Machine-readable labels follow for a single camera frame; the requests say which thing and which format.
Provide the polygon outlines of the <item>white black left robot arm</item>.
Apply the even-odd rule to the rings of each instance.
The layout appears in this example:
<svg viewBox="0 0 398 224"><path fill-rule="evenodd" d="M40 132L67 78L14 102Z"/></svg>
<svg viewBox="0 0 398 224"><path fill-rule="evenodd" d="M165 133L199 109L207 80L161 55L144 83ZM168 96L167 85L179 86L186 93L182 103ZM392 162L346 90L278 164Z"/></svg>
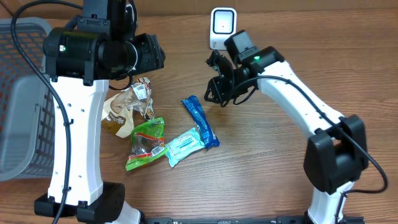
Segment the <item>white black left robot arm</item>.
<svg viewBox="0 0 398 224"><path fill-rule="evenodd" d="M83 12L44 40L45 72L54 90L55 142L48 191L34 212L83 223L140 223L121 183L100 171L101 116L110 80L161 69L154 35L136 34L132 1L85 1Z"/></svg>

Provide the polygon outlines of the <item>beige brown snack bag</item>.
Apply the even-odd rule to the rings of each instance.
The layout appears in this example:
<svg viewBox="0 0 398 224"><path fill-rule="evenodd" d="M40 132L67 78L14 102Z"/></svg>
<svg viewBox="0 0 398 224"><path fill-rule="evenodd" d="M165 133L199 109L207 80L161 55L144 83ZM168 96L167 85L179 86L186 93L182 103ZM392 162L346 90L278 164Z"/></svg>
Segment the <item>beige brown snack bag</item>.
<svg viewBox="0 0 398 224"><path fill-rule="evenodd" d="M102 110L101 127L120 138L128 137L135 128L134 111L140 112L147 121L155 118L151 93L150 80L142 77L127 90L122 90L106 100Z"/></svg>

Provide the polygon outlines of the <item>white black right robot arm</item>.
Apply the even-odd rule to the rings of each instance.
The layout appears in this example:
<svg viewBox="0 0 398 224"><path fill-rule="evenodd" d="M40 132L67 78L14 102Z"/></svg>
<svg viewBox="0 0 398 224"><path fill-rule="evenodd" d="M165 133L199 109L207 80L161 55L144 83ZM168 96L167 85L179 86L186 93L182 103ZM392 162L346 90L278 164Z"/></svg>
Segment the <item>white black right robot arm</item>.
<svg viewBox="0 0 398 224"><path fill-rule="evenodd" d="M364 123L344 117L315 95L273 47L259 50L241 30L224 35L207 64L218 72L205 100L225 107L256 90L272 98L307 138L304 171L314 186L304 223L342 223L346 195L368 167Z"/></svg>

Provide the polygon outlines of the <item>green clear snack bag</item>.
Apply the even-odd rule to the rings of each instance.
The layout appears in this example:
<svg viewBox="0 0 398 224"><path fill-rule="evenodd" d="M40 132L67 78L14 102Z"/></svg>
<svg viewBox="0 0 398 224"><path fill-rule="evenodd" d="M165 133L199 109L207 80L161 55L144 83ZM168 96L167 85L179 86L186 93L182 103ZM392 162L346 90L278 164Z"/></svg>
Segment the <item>green clear snack bag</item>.
<svg viewBox="0 0 398 224"><path fill-rule="evenodd" d="M151 163L166 153L164 125L163 117L159 117L133 129L131 153L126 163L127 171Z"/></svg>

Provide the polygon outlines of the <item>blue Oreo cookie pack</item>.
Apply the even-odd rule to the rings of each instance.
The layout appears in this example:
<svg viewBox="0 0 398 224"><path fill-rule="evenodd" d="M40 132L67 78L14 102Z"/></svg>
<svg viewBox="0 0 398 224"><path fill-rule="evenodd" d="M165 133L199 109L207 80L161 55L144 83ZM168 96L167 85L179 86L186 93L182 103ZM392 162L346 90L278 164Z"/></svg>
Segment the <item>blue Oreo cookie pack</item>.
<svg viewBox="0 0 398 224"><path fill-rule="evenodd" d="M197 128L200 132L201 140L205 144L205 148L209 149L211 147L219 147L220 142L213 132L209 122L207 121L205 112L195 95L189 96L188 98L182 100L182 104L186 107L187 111L190 113Z"/></svg>

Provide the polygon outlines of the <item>teal wet wipes pack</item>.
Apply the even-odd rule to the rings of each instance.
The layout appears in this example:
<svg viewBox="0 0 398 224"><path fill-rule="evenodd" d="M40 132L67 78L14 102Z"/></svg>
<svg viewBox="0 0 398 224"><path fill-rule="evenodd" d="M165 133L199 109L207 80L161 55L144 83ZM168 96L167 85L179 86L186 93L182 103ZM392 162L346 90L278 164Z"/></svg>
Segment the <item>teal wet wipes pack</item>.
<svg viewBox="0 0 398 224"><path fill-rule="evenodd" d="M196 128L191 128L165 145L165 155L170 166L175 167L181 160L204 147L199 132Z"/></svg>

